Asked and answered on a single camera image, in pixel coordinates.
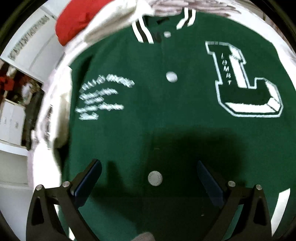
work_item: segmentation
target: white wall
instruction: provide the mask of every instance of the white wall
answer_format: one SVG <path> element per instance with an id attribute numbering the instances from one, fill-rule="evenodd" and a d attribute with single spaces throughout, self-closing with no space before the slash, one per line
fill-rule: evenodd
<path id="1" fill-rule="evenodd" d="M 26 240 L 26 225 L 33 192 L 0 185 L 0 210 L 20 241 Z"/>
<path id="2" fill-rule="evenodd" d="M 48 0 L 45 4 L 43 4 L 41 8 L 45 12 L 51 13 L 54 18 L 57 19 L 70 1 L 71 0 Z"/>
<path id="3" fill-rule="evenodd" d="M 49 20 L 30 37 L 15 60 L 8 56 L 21 38 L 43 16 Z M 44 82 L 63 54 L 63 46 L 55 34 L 56 20 L 41 9 L 36 10 L 13 35 L 0 58 L 32 78 Z"/>
<path id="4" fill-rule="evenodd" d="M 0 151 L 0 182 L 28 184 L 27 157 Z"/>
<path id="5" fill-rule="evenodd" d="M 0 150 L 1 151 L 6 151 L 9 153 L 14 153 L 14 154 L 18 154 L 21 156 L 27 156 L 28 155 L 28 150 L 26 148 L 17 146 L 17 145 L 13 145 L 11 143 L 7 143 L 4 141 L 0 140 Z"/>

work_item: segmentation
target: white fabric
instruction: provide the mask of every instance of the white fabric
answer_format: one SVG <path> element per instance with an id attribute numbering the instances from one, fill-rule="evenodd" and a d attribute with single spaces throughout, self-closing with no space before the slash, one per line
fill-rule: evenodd
<path id="1" fill-rule="evenodd" d="M 39 184 L 42 184 L 45 188 L 60 186 L 60 168 L 58 163 L 55 162 L 53 149 L 49 149 L 45 141 L 40 141 L 33 158 L 34 189 Z"/>
<path id="2" fill-rule="evenodd" d="M 32 84 L 26 83 L 22 86 L 22 97 L 27 99 L 29 97 L 30 89 L 32 87 Z"/>
<path id="3" fill-rule="evenodd" d="M 17 69 L 15 67 L 9 66 L 6 76 L 13 79 L 15 77 L 16 73 L 17 73 Z"/>
<path id="4" fill-rule="evenodd" d="M 290 188 L 280 192 L 279 193 L 279 197 L 278 197 L 278 201 L 276 203 L 276 207 L 274 209 L 274 214 L 271 218 L 271 235 L 273 236 L 274 233 L 276 232 L 281 219 L 284 215 L 285 209 L 287 207 L 287 203 L 290 197 Z"/>
<path id="5" fill-rule="evenodd" d="M 142 233 L 132 241 L 155 241 L 155 238 L 152 233 Z"/>

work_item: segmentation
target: metal bolt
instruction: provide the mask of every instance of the metal bolt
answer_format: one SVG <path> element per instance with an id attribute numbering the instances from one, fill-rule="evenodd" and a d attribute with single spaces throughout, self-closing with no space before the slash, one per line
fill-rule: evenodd
<path id="1" fill-rule="evenodd" d="M 261 187 L 260 184 L 257 184 L 257 185 L 256 185 L 256 188 L 257 188 L 257 190 L 259 190 L 259 191 L 262 190 L 262 187 Z"/>
<path id="2" fill-rule="evenodd" d="M 36 190 L 37 191 L 40 191 L 42 189 L 42 185 L 38 185 L 37 187 L 36 187 Z"/>
<path id="3" fill-rule="evenodd" d="M 64 187 L 64 188 L 66 188 L 66 187 L 68 187 L 68 186 L 70 186 L 70 182 L 69 182 L 69 181 L 65 181 L 65 182 L 63 182 L 63 187 Z"/>
<path id="4" fill-rule="evenodd" d="M 229 181 L 228 186 L 234 188 L 235 187 L 235 182 L 234 181 Z"/>

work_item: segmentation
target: black bracket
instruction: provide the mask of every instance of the black bracket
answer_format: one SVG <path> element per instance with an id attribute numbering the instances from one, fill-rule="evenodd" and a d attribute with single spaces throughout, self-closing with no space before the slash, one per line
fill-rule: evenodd
<path id="1" fill-rule="evenodd" d="M 54 204 L 59 205 L 77 241 L 99 241 L 78 208 L 83 206 L 102 173 L 102 164 L 93 160 L 72 182 L 57 188 L 38 185 L 29 209 L 26 241 L 69 241 Z M 264 191 L 260 185 L 238 187 L 204 165 L 197 164 L 197 174 L 213 205 L 220 212 L 202 241 L 221 241 L 228 230 L 238 205 L 244 204 L 241 215 L 228 241 L 271 241 L 271 222 Z M 296 237 L 296 218 L 286 233 L 276 241 L 292 241 Z M 0 239 L 19 241 L 0 212 Z"/>
<path id="2" fill-rule="evenodd" d="M 57 216 L 54 204 L 60 206 L 66 222 L 77 240 L 99 241 L 89 228 L 78 208 L 83 206 L 102 173 L 102 164 L 93 160 L 72 182 L 60 187 L 36 187 L 26 229 L 27 241 L 69 241 Z"/>

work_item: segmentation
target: gray fabric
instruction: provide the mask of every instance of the gray fabric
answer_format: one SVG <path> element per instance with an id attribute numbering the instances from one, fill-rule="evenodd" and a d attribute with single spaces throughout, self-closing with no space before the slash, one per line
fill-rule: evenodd
<path id="1" fill-rule="evenodd" d="M 132 241 L 155 241 L 155 239 L 152 233 L 142 233 Z"/>
<path id="2" fill-rule="evenodd" d="M 32 146 L 31 131 L 34 130 L 36 127 L 38 112 L 40 110 L 43 96 L 44 96 L 44 91 L 42 90 L 35 93 L 30 103 L 26 106 L 26 109 L 25 109 L 26 118 L 25 118 L 24 129 L 23 129 L 23 140 L 26 141 L 27 150 L 31 150 L 31 146 Z"/>
<path id="3" fill-rule="evenodd" d="M 41 87 L 41 89 L 44 91 L 44 95 L 48 92 L 48 90 L 50 89 L 53 80 L 54 80 L 54 75 L 56 73 L 56 69 L 54 69 L 49 78 L 47 79 L 47 81 L 45 81 Z M 41 108 L 43 106 L 44 103 L 44 98 L 42 100 L 41 103 Z M 48 132 L 48 126 L 49 126 L 49 119 L 50 119 L 50 113 L 48 113 L 48 116 L 46 118 L 46 120 L 44 120 L 44 122 L 42 123 L 42 132 L 44 133 L 44 136 L 46 136 L 47 132 Z M 31 149 L 28 152 L 28 157 L 27 157 L 27 176 L 28 176 L 28 184 L 29 187 L 34 190 L 34 182 L 33 182 L 33 157 L 34 157 L 34 152 L 35 149 L 39 143 L 38 138 L 36 136 L 36 132 L 35 130 L 31 131 L 31 140 L 32 140 L 32 144 L 31 144 Z"/>
<path id="4" fill-rule="evenodd" d="M 156 16 L 168 16 L 180 14 L 182 8 L 188 7 L 198 12 L 207 12 L 224 17 L 239 11 L 227 3 L 217 0 L 146 0 L 155 10 Z"/>
<path id="5" fill-rule="evenodd" d="M 277 33 L 279 36 L 281 36 L 281 38 L 287 43 L 287 45 L 290 47 L 290 49 L 292 50 L 294 55 L 291 55 L 291 58 L 293 59 L 294 62 L 296 62 L 296 58 L 295 58 L 295 51 L 292 49 L 291 44 L 288 42 L 288 40 L 286 39 L 286 37 L 284 36 L 284 34 L 281 32 L 281 30 L 278 28 L 278 26 L 275 25 L 275 23 L 268 17 L 266 16 L 266 14 L 263 14 L 264 18 L 265 18 L 265 22 L 268 23 L 268 25 L 270 25 Z"/>

